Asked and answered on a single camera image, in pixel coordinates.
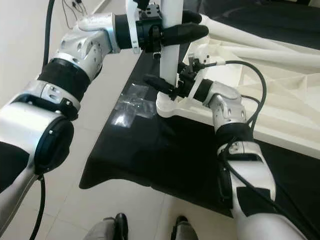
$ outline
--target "black shoe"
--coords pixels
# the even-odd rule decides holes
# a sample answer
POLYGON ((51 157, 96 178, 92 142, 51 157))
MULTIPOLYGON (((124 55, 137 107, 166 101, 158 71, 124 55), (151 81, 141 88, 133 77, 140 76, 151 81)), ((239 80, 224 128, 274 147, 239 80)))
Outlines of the black shoe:
POLYGON ((171 240, 176 240, 177 237, 177 228, 181 222, 188 222, 188 219, 185 216, 178 216, 175 221, 175 225, 173 226, 171 233, 171 240))
POLYGON ((128 220, 124 213, 115 216, 114 240, 128 240, 128 220))

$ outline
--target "clear plastic sheet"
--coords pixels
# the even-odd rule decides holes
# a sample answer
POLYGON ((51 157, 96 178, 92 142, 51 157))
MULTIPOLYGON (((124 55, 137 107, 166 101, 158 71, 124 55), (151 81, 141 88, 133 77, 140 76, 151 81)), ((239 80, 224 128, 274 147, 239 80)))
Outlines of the clear plastic sheet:
POLYGON ((136 116, 153 118, 157 113, 156 103, 144 100, 147 91, 147 86, 132 84, 126 94, 122 93, 114 107, 117 112, 111 124, 130 128, 136 116))

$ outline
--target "white tile floor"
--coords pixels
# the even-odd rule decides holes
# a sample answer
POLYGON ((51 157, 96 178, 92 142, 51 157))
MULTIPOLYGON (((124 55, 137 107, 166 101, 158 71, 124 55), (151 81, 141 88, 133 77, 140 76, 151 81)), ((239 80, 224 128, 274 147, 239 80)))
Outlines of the white tile floor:
MULTIPOLYGON (((121 14, 124 0, 112 0, 106 11, 121 14)), ((110 55, 90 86, 75 121, 75 136, 67 160, 46 177, 46 207, 37 240, 81 240, 104 217, 124 212, 129 240, 168 240, 178 215, 186 215, 200 240, 235 240, 231 218, 138 184, 111 180, 89 190, 78 187, 86 159, 113 109, 138 56, 130 50, 110 55)), ((40 203, 40 185, 27 194, 2 240, 26 240, 40 203)))

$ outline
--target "robotic arm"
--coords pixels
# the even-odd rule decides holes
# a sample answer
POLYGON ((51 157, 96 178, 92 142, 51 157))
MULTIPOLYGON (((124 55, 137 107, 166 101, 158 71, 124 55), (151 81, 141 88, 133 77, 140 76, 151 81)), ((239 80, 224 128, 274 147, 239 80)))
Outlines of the robotic arm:
POLYGON ((189 97, 212 110, 220 196, 231 209, 239 240, 313 239, 299 222, 293 224, 288 219, 289 215, 274 202, 275 180, 260 146, 254 141, 240 93, 218 81, 198 79, 204 68, 225 64, 245 64, 251 67, 262 77, 264 85, 262 74, 250 63, 227 61, 205 64, 193 56, 189 57, 189 65, 179 65, 178 87, 158 76, 146 75, 144 80, 169 95, 172 100, 177 96, 189 97))
MULTIPOLYGON (((71 121, 77 119, 80 102, 106 55, 134 47, 135 52, 141 48, 159 58, 163 46, 208 34, 207 27, 194 23, 164 29, 158 5, 135 2, 141 10, 134 27, 127 15, 112 13, 78 21, 36 80, 0 110, 0 236, 33 183, 67 158, 74 135, 71 121)), ((186 17, 193 20, 188 12, 186 17)))
MULTIPOLYGON (((74 135, 71 121, 77 119, 80 102, 106 55, 130 48, 138 53, 141 48, 156 59, 163 47, 189 43, 209 32, 195 24, 201 17, 190 12, 184 12, 182 22, 193 23, 164 28, 160 7, 148 4, 131 0, 127 15, 95 14, 77 22, 36 80, 0 110, 0 236, 32 184, 68 156, 74 135)), ((192 94, 211 108, 219 141, 221 198, 232 209, 240 240, 306 239, 287 217, 266 204, 275 200, 275 181, 254 142, 240 94, 207 79, 195 84, 203 66, 192 58, 190 66, 179 65, 177 85, 152 75, 145 81, 173 100, 192 94)))

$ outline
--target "black band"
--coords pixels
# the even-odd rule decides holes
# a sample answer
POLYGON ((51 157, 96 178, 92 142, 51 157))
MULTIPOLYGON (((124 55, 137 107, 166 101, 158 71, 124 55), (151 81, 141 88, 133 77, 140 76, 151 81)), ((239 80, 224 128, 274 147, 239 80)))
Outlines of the black band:
POLYGON ((55 58, 43 68, 38 80, 64 89, 79 102, 90 84, 90 79, 85 71, 71 62, 59 58, 55 58))
POLYGON ((115 37, 120 49, 131 49, 131 38, 127 15, 115 16, 115 37))
POLYGON ((203 103, 206 100, 213 83, 214 82, 209 79, 203 79, 194 94, 194 99, 203 103))
POLYGON ((221 126, 215 133, 218 148, 228 144, 233 138, 241 141, 254 141, 252 130, 247 123, 229 123, 221 126))
MULTIPOLYGON (((269 189, 258 188, 256 189, 263 194, 268 199, 271 199, 271 194, 269 189)), ((253 192, 249 187, 237 187, 236 195, 238 197, 239 205, 244 215, 247 217, 254 214, 276 214, 276 210, 259 197, 255 192, 253 192)))

